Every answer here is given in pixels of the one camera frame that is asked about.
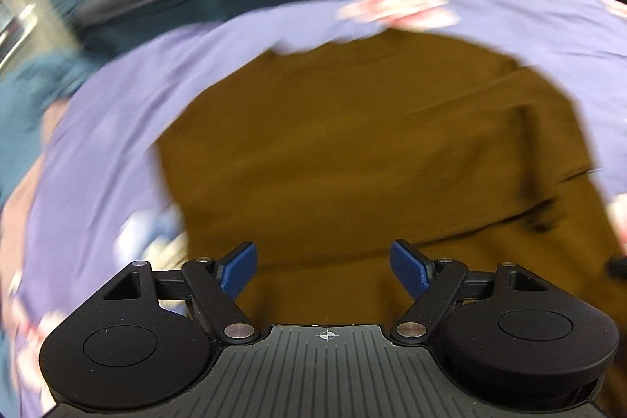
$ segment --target gray ribbed plate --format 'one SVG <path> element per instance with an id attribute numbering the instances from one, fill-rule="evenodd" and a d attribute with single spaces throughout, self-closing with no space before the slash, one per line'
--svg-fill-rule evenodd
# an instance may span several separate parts
<path id="1" fill-rule="evenodd" d="M 93 415 L 60 405 L 49 418 Z M 531 418 L 474 400 L 427 349 L 399 347 L 378 326 L 275 326 L 252 346 L 225 349 L 191 391 L 108 418 Z M 591 404 L 552 418 L 603 418 Z"/>

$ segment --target purple bedsheet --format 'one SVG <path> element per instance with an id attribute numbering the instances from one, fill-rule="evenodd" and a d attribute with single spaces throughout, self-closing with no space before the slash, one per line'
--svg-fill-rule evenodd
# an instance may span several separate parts
<path id="1" fill-rule="evenodd" d="M 171 32 L 110 63 L 80 89 L 54 134 L 27 229 L 18 296 L 33 321 L 73 311 L 117 270 L 112 247 L 138 210 L 170 200 L 151 148 L 203 89 L 270 47 L 302 51 L 380 31 L 335 19 L 346 0 L 248 13 Z M 537 65 L 578 100 L 607 196 L 627 191 L 627 20 L 600 0 L 452 0 L 442 34 Z M 23 416 L 40 415 L 23 392 Z"/>

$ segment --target pink fabric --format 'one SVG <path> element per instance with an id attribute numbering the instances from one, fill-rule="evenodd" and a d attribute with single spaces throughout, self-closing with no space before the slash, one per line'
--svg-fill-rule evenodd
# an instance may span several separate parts
<path id="1" fill-rule="evenodd" d="M 42 122 L 42 155 L 24 176 L 21 183 L 13 191 L 2 211 L 0 219 L 0 299 L 2 300 L 2 324 L 12 343 L 20 325 L 20 314 L 14 314 L 15 306 L 12 286 L 19 284 L 23 267 L 26 222 L 33 204 L 37 186 L 42 175 L 46 145 L 52 137 L 54 129 L 68 107 L 68 101 L 53 103 L 43 117 Z M 12 366 L 13 382 L 17 385 L 15 362 Z"/>

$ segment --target bed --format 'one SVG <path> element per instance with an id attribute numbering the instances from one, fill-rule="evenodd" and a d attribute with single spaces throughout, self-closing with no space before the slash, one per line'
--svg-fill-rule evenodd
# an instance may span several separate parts
<path id="1" fill-rule="evenodd" d="M 84 1 L 62 11 L 74 17 Z M 594 182 L 620 230 L 626 15 L 604 0 L 158 0 L 76 19 L 87 48 L 116 59 L 68 104 L 46 111 L 45 153 L 2 213 L 2 247 L 20 255 L 0 261 L 0 273 L 21 416 L 53 404 L 37 359 L 52 328 L 130 261 L 157 270 L 186 259 L 184 221 L 154 142 L 200 92 L 269 48 L 306 51 L 396 27 L 462 38 L 537 67 L 574 101 L 598 163 Z"/>

